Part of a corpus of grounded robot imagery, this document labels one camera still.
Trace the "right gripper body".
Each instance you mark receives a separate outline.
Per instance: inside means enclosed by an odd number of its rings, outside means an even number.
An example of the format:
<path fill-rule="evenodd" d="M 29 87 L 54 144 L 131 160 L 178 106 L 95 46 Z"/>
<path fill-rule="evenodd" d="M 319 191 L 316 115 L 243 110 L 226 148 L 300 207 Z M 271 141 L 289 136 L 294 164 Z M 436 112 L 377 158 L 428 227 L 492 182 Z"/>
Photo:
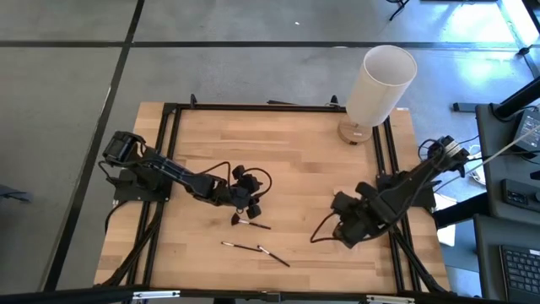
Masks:
<path fill-rule="evenodd" d="M 368 215 L 363 198 L 355 198 L 344 192 L 337 192 L 331 204 L 332 212 L 339 216 L 339 223 L 332 236 L 345 247 L 353 248 L 370 239 Z"/>

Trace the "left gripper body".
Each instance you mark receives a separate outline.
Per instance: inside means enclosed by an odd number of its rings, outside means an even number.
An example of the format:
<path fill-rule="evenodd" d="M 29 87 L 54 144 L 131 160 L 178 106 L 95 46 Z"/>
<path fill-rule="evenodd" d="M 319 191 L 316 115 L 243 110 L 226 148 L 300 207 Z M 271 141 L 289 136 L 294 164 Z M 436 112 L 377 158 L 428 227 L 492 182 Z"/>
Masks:
<path fill-rule="evenodd" d="M 252 193 L 243 186 L 242 177 L 248 174 L 246 168 L 243 165 L 238 165 L 232 171 L 232 177 L 235 183 L 230 182 L 227 185 L 224 204 L 233 206 L 236 209 L 243 209 L 249 205 Z"/>

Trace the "black fan makeup brush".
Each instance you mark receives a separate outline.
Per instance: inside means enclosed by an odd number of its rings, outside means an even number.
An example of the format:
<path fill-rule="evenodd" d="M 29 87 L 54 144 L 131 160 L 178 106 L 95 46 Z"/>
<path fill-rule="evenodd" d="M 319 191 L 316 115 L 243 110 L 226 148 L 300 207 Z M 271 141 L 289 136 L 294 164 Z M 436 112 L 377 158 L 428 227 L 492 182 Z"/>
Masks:
<path fill-rule="evenodd" d="M 254 223 L 254 222 L 250 222 L 248 220 L 243 220 L 238 214 L 233 214 L 233 216 L 231 217 L 230 223 L 231 223 L 231 225 L 239 225 L 239 224 L 251 225 L 251 226 L 258 227 L 258 228 L 271 230 L 271 227 L 269 227 L 269 226 L 257 224 L 257 223 Z"/>

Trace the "thin black makeup brush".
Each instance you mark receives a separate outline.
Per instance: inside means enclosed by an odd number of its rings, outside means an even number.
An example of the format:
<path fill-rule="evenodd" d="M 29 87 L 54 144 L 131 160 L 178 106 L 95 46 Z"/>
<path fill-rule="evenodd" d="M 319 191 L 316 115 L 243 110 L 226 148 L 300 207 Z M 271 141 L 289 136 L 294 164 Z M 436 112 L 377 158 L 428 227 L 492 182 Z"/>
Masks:
<path fill-rule="evenodd" d="M 228 247 L 236 247 L 236 248 L 240 248 L 240 249 L 244 249 L 244 250 L 248 250 L 248 251 L 253 251 L 253 252 L 262 252 L 262 249 L 259 248 L 259 247 L 248 247 L 248 246 L 244 246 L 244 245 L 240 245 L 240 244 L 234 244 L 234 243 L 231 243 L 231 242 L 221 242 L 222 245 L 225 245 L 225 246 L 228 246 Z"/>

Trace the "black makeup brush Solve print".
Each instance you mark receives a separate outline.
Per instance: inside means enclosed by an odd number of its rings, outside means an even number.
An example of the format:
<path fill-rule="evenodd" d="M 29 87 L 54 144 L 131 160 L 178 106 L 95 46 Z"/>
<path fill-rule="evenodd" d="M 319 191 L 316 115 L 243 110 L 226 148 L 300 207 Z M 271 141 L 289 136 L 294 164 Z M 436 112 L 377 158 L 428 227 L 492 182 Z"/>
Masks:
<path fill-rule="evenodd" d="M 261 252 L 264 252 L 265 254 L 267 254 L 268 256 L 270 256 L 271 258 L 273 258 L 274 260 L 278 261 L 279 263 L 281 263 L 282 265 L 290 268 L 290 264 L 285 262 L 284 260 L 282 260 L 280 257 L 278 257 L 276 254 L 268 251 L 266 248 L 264 248 L 263 246 L 261 245 L 257 245 L 257 248 L 261 251 Z"/>

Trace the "white paper sheet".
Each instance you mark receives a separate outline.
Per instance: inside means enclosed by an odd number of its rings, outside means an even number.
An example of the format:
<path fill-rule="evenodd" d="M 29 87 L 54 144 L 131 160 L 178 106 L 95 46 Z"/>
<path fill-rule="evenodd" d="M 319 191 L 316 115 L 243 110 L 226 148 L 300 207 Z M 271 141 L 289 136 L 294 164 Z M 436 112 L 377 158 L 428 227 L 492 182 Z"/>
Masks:
<path fill-rule="evenodd" d="M 454 198 L 447 197 L 442 194 L 435 193 L 435 209 L 434 212 L 441 211 L 443 209 L 450 208 L 457 204 L 457 201 Z M 454 247 L 456 242 L 456 225 L 448 225 L 445 228 L 440 228 L 437 231 L 437 237 L 442 245 L 448 247 Z"/>

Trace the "black desk leg bar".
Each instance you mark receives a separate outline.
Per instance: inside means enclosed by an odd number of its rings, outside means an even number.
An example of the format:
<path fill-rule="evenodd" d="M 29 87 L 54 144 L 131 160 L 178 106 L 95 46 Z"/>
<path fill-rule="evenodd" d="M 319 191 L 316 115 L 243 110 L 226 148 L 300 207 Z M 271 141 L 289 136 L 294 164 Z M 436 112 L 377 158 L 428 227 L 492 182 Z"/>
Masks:
<path fill-rule="evenodd" d="M 481 193 L 451 207 L 437 210 L 432 214 L 432 217 L 436 227 L 442 229 L 470 220 L 474 215 L 495 217 L 495 213 L 490 209 L 487 193 Z"/>

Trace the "white shade wooden table lamp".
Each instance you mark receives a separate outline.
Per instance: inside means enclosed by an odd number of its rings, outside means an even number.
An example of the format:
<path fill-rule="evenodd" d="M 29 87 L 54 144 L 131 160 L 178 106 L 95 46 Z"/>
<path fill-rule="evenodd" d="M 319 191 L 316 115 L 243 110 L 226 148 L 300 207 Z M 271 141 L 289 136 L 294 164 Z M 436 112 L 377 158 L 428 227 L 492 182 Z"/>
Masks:
<path fill-rule="evenodd" d="M 414 57 L 401 47 L 382 45 L 367 51 L 347 98 L 346 114 L 337 125 L 340 139 L 351 145 L 370 139 L 372 128 L 388 118 L 417 72 Z"/>

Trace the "grey desk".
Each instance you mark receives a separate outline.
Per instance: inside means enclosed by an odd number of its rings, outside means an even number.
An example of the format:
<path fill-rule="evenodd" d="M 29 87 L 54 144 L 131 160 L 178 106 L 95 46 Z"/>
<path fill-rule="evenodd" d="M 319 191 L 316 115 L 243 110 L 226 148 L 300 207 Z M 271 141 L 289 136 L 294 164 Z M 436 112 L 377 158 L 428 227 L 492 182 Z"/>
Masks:
<path fill-rule="evenodd" d="M 505 295 L 500 245 L 540 249 L 540 226 L 482 215 L 474 216 L 473 224 L 483 297 L 514 303 Z"/>
<path fill-rule="evenodd" d="M 494 155 L 513 139 L 516 124 L 498 120 L 489 105 L 476 106 L 476 118 L 481 152 L 484 157 Z M 511 150 L 508 149 L 483 165 L 489 213 L 493 217 L 540 225 L 540 203 L 535 199 L 535 193 L 540 192 L 540 181 L 530 177 L 534 171 L 540 171 L 540 155 L 527 161 L 510 153 Z M 530 187 L 525 187 L 525 191 L 529 191 L 528 200 L 536 208 L 526 209 L 504 201 L 504 180 L 530 185 Z"/>

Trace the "black control box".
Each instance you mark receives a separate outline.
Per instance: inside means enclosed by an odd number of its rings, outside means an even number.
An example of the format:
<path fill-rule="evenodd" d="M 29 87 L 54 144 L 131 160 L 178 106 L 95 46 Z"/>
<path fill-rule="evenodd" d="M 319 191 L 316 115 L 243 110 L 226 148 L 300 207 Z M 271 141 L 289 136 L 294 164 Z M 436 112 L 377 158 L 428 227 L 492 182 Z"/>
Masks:
<path fill-rule="evenodd" d="M 502 199 L 507 204 L 540 212 L 540 187 L 504 179 L 501 182 L 501 190 Z"/>

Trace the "black keyboard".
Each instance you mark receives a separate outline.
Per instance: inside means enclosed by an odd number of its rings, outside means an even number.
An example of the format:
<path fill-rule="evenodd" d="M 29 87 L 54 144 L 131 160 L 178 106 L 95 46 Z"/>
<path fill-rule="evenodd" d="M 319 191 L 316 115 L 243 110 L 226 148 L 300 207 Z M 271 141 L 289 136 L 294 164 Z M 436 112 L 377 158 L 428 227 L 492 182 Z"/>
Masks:
<path fill-rule="evenodd" d="M 499 254 L 507 301 L 540 304 L 540 249 L 500 245 Z"/>

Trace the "dark tablet device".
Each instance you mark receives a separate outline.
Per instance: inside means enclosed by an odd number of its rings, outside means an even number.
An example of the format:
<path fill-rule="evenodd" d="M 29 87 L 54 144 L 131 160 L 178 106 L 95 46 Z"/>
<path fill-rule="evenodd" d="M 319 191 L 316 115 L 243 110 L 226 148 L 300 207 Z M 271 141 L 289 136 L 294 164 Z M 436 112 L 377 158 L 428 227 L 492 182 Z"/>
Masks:
<path fill-rule="evenodd" d="M 524 110 L 516 116 L 516 125 L 514 129 L 514 139 L 532 131 L 521 141 L 515 143 L 511 148 L 514 151 L 525 152 L 526 154 L 535 153 L 540 150 L 540 112 L 533 110 Z"/>

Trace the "black monitor pole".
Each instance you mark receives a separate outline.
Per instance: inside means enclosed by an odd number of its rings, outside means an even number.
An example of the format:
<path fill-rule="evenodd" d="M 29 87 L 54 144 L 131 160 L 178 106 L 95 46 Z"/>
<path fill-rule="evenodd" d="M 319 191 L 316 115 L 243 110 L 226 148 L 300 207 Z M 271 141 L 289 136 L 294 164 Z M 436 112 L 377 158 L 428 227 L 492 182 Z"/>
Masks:
<path fill-rule="evenodd" d="M 535 100 L 540 99 L 540 76 L 525 85 L 501 104 L 492 107 L 493 115 L 500 119 L 506 119 Z"/>

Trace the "black chair base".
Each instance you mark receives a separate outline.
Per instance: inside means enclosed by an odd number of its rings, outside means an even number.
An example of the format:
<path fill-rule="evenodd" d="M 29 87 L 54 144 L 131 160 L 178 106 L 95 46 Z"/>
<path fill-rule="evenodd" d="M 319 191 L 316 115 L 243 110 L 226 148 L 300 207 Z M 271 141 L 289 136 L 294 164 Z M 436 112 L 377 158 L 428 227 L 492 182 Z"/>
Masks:
<path fill-rule="evenodd" d="M 397 5 L 397 9 L 389 18 L 389 21 L 392 22 L 405 9 L 406 5 L 409 3 L 410 0 L 386 0 L 386 1 Z"/>

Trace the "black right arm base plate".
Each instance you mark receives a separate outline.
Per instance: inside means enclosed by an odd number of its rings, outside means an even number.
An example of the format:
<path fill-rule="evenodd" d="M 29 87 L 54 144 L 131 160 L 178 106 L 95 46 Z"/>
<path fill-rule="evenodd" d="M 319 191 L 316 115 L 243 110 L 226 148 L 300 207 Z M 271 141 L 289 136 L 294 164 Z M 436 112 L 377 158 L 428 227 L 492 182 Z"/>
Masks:
<path fill-rule="evenodd" d="M 392 175 L 380 175 L 376 178 L 376 187 L 382 192 L 387 189 L 391 189 L 398 184 L 406 180 L 406 175 L 409 174 L 409 171 L 400 171 Z M 430 209 L 435 206 L 433 186 L 437 182 L 431 182 L 428 180 L 424 183 L 420 191 L 418 192 L 417 197 L 413 201 L 413 207 L 421 207 L 425 209 Z"/>

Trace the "silver rig bracket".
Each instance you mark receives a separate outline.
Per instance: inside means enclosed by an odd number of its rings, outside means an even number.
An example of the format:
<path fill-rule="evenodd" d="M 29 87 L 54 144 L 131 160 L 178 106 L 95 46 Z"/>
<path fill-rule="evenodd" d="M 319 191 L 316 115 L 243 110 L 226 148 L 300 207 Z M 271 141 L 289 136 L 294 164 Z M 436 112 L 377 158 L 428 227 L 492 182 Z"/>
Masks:
<path fill-rule="evenodd" d="M 414 298 L 388 295 L 367 295 L 367 304 L 416 304 Z"/>
<path fill-rule="evenodd" d="M 146 290 L 146 291 L 134 291 L 132 293 L 133 300 L 151 300 L 162 298 L 175 298 L 179 297 L 181 292 L 179 290 Z"/>

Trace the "black aluminium table frame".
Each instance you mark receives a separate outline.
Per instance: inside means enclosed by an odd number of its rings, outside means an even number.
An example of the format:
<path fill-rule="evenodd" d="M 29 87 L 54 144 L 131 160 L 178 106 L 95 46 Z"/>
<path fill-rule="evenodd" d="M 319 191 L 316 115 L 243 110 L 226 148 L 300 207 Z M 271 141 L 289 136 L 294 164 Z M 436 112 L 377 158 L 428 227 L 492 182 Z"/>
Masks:
<path fill-rule="evenodd" d="M 335 187 L 376 187 L 386 169 L 381 142 L 337 135 L 340 106 L 164 104 L 143 106 L 148 147 L 190 171 L 227 177 L 243 165 L 262 183 L 262 213 L 196 200 L 172 182 L 167 202 L 116 201 L 101 253 L 101 286 L 147 289 L 328 293 L 445 292 L 435 224 L 411 206 L 386 234 L 353 248 L 332 238 Z M 233 214 L 271 227 L 231 225 Z M 222 245 L 261 245 L 264 252 Z"/>

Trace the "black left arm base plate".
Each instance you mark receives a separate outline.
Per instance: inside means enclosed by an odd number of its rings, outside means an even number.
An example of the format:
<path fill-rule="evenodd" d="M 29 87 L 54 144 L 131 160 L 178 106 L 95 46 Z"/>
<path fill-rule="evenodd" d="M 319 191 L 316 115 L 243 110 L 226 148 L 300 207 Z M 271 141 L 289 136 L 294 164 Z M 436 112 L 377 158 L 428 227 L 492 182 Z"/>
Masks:
<path fill-rule="evenodd" d="M 167 202 L 170 200 L 172 181 L 150 169 L 143 169 L 138 176 L 127 169 L 112 178 L 114 199 L 118 201 Z"/>

